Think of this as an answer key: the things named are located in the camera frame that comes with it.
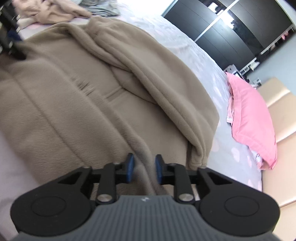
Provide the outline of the white bedside cabinet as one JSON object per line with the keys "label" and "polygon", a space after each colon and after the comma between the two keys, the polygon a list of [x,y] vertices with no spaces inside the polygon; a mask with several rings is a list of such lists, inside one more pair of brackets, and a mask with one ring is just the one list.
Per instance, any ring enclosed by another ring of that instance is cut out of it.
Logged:
{"label": "white bedside cabinet", "polygon": [[253,72],[255,68],[257,68],[259,65],[260,65],[260,62],[257,60],[257,58],[254,58],[244,68],[240,70],[234,64],[232,64],[227,66],[224,69],[224,72],[233,74],[241,79],[244,79],[246,82],[250,83],[250,80],[247,78],[247,74],[250,72]]}

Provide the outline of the black sliding wardrobe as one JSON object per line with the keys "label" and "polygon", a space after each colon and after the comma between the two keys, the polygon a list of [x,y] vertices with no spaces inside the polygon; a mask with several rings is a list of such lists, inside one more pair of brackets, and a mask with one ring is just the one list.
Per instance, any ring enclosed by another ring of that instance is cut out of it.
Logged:
{"label": "black sliding wardrobe", "polygon": [[163,17],[222,69],[243,69],[292,27],[277,1],[174,1]]}

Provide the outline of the cream padded headboard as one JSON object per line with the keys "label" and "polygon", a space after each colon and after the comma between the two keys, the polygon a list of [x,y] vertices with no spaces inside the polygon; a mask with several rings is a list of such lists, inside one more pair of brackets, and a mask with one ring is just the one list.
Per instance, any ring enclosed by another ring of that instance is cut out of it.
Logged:
{"label": "cream padded headboard", "polygon": [[295,240],[295,95],[277,78],[258,88],[273,121],[277,164],[262,172],[263,192],[280,207],[280,219],[273,231],[281,240]]}

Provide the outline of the pink pillow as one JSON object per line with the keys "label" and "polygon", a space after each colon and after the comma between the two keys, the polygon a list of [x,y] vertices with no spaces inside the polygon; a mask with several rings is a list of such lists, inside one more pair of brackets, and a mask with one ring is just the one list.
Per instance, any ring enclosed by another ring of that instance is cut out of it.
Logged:
{"label": "pink pillow", "polygon": [[272,170],[278,160],[273,122],[266,102],[259,92],[245,80],[226,73],[230,87],[228,122],[232,137],[259,154],[258,167]]}

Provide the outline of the light pink beige garment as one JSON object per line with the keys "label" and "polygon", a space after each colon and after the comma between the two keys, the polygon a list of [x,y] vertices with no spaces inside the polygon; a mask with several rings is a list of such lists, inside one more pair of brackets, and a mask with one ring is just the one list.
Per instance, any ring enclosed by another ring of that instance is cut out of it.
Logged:
{"label": "light pink beige garment", "polygon": [[73,1],[12,1],[21,18],[32,18],[41,24],[69,22],[74,18],[90,18],[91,13]]}

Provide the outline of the grey blue garment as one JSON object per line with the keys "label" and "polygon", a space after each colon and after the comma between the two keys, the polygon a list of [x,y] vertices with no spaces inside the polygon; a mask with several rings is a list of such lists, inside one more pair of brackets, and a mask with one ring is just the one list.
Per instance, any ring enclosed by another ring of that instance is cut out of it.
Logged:
{"label": "grey blue garment", "polygon": [[82,0],[79,5],[95,16],[119,16],[117,1],[112,0]]}

